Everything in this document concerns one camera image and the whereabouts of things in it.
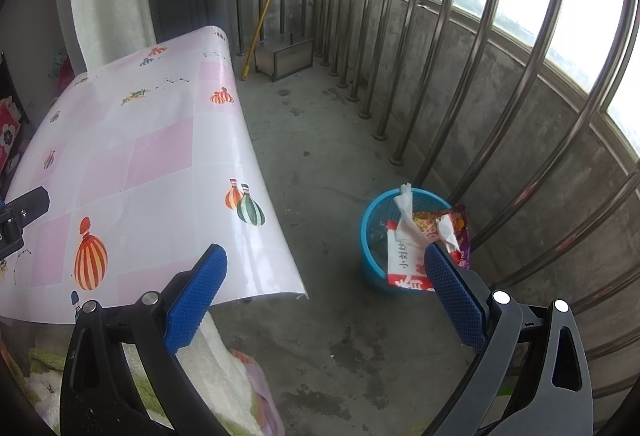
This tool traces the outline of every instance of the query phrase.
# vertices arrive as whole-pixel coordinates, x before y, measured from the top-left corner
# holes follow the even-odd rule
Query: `snack wrapper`
[[[424,269],[424,251],[442,240],[451,258],[469,268],[470,245],[463,206],[435,212],[413,212],[411,185],[400,187],[394,198],[400,210],[399,222],[389,221],[387,233],[387,282],[399,288],[433,291]]]

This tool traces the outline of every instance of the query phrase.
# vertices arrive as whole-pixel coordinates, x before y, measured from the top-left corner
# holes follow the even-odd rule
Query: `orange striped balloon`
[[[156,46],[155,48],[151,48],[148,56],[151,57],[152,55],[159,55],[164,51],[166,51],[164,46]]]
[[[74,279],[80,288],[87,291],[98,288],[107,271],[107,250],[100,239],[89,234],[90,227],[89,218],[83,218],[80,222],[82,241],[74,265]]]
[[[226,88],[222,88],[222,91],[214,91],[213,96],[210,98],[210,100],[214,104],[232,104],[234,98],[229,95]]]
[[[242,193],[238,188],[238,180],[236,180],[235,178],[231,178],[231,190],[226,193],[225,205],[231,210],[236,210],[236,207],[238,206],[238,203],[241,199]]]

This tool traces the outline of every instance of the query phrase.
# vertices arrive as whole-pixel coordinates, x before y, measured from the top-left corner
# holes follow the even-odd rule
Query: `white circular marker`
[[[554,301],[554,306],[556,307],[556,310],[561,311],[562,313],[567,313],[569,311],[569,305],[562,299],[556,299]]]
[[[494,298],[494,301],[500,304],[508,304],[509,301],[511,300],[511,297],[509,296],[509,294],[502,290],[494,291],[493,298]]]

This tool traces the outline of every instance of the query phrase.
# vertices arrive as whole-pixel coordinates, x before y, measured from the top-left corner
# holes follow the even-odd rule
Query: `hot air balloon print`
[[[249,194],[249,185],[242,184],[242,199],[236,207],[238,217],[245,223],[253,226],[264,224],[264,213],[254,199]]]
[[[76,320],[78,320],[78,315],[80,314],[80,298],[76,290],[71,292],[71,305],[76,308]]]
[[[97,288],[107,271],[107,250],[104,243],[89,233],[91,221],[83,218],[80,222],[82,241],[76,254],[74,279],[83,290]]]
[[[126,104],[130,100],[139,100],[140,98],[143,98],[150,91],[151,90],[146,90],[145,88],[143,88],[141,90],[138,90],[138,91],[132,91],[132,92],[129,93],[129,95],[125,96],[122,99],[122,102],[120,103],[120,105],[123,106],[124,104]]]
[[[55,153],[55,149],[53,151],[49,151],[49,156],[47,156],[47,158],[44,161],[44,164],[42,165],[45,170],[51,167],[51,164],[54,161],[54,156],[53,156],[54,153]]]
[[[236,210],[238,203],[242,199],[242,193],[240,192],[240,189],[238,189],[238,180],[231,178],[230,181],[231,189],[226,193],[225,205],[231,210]]]
[[[152,57],[153,55],[159,55],[162,52],[166,51],[166,47],[164,46],[156,46],[155,48],[151,48],[148,57]]]
[[[226,88],[222,88],[221,91],[213,92],[213,95],[211,96],[210,100],[214,104],[232,104],[234,101],[234,98],[231,95],[229,95]]]

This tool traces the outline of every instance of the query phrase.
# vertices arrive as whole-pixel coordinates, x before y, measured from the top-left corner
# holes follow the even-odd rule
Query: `green striped balloon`
[[[249,194],[249,185],[242,184],[242,192],[243,196],[238,206],[236,207],[236,212],[238,213],[238,217],[243,220],[245,223],[249,223],[254,226],[260,226],[264,224],[264,213],[254,199]]]

